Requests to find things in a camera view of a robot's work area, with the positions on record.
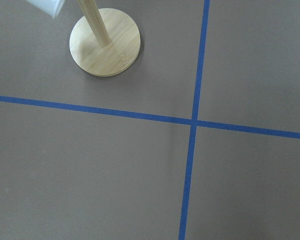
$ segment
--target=white object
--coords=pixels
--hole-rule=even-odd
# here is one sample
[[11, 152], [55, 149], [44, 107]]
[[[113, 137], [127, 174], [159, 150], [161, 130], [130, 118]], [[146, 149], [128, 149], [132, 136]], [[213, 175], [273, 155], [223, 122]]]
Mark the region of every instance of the white object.
[[49, 14], [53, 19], [59, 14], [65, 0], [26, 0], [38, 9]]

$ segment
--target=wooden pole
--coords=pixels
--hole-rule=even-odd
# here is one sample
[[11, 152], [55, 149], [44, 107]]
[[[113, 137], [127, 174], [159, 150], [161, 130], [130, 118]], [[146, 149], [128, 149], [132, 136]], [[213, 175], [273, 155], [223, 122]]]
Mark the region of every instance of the wooden pole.
[[77, 0], [80, 8], [93, 31], [95, 38], [102, 47], [106, 47], [111, 42], [105, 23], [101, 18], [95, 0]]

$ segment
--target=wooden base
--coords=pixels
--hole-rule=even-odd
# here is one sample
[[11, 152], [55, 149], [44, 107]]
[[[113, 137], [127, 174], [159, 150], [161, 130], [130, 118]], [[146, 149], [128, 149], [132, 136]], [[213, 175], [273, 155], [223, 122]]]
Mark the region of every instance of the wooden base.
[[135, 21], [126, 13], [112, 8], [99, 9], [111, 43], [102, 47], [83, 16], [70, 36], [70, 52], [80, 68], [89, 74], [108, 77], [122, 73], [136, 60], [140, 33]]

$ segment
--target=bamboo stand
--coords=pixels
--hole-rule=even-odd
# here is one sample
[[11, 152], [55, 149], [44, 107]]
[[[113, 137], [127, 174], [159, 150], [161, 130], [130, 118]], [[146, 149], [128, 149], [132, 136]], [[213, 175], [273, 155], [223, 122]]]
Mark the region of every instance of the bamboo stand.
[[84, 16], [70, 36], [74, 61], [92, 75], [107, 77], [122, 73], [136, 60], [140, 33], [134, 20], [112, 8], [98, 9], [95, 0], [77, 0]]

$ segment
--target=blue tape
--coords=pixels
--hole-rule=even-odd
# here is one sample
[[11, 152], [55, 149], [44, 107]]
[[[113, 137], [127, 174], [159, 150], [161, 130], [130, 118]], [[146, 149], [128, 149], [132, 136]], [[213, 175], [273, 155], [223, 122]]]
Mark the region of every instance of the blue tape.
[[195, 79], [195, 88], [194, 88], [194, 96], [193, 96], [188, 154], [187, 154], [186, 167], [185, 167], [184, 188], [183, 188], [180, 227], [179, 227], [179, 240], [185, 240], [186, 238], [189, 196], [190, 196], [192, 168], [193, 168], [194, 154], [195, 154], [201, 83], [202, 83], [202, 75], [204, 69], [206, 37], [207, 37], [207, 29], [208, 29], [209, 7], [210, 7], [210, 0], [205, 0], [203, 6], [198, 63], [196, 69], [196, 79]]
[[211, 121], [197, 121], [198, 127], [206, 127], [212, 129], [223, 129], [223, 130], [231, 130], [237, 132], [245, 132], [251, 134], [262, 134], [262, 135], [270, 135], [277, 137], [285, 137], [292, 139], [300, 139], [300, 132], [292, 132], [292, 131], [282, 131], [282, 130], [274, 130], [260, 127], [252, 127], [252, 126], [241, 126], [227, 123], [219, 123], [219, 122], [211, 122]]
[[53, 108], [53, 109], [63, 109], [63, 110], [93, 113], [93, 114], [112, 115], [112, 116], [119, 116], [125, 118], [133, 118], [133, 119], [152, 120], [157, 122], [165, 122], [165, 123], [173, 123], [173, 124], [183, 124], [183, 125], [191, 124], [190, 119], [179, 118], [179, 117], [161, 116], [161, 115], [139, 113], [133, 111], [121, 111], [121, 110], [113, 110], [113, 109], [106, 109], [106, 108], [99, 108], [99, 107], [92, 107], [92, 106], [81, 106], [81, 105], [73, 105], [67, 103], [41, 101], [41, 100], [25, 99], [25, 98], [10, 97], [10, 96], [0, 96], [0, 102], [39, 106], [39, 107], [46, 107], [46, 108]]

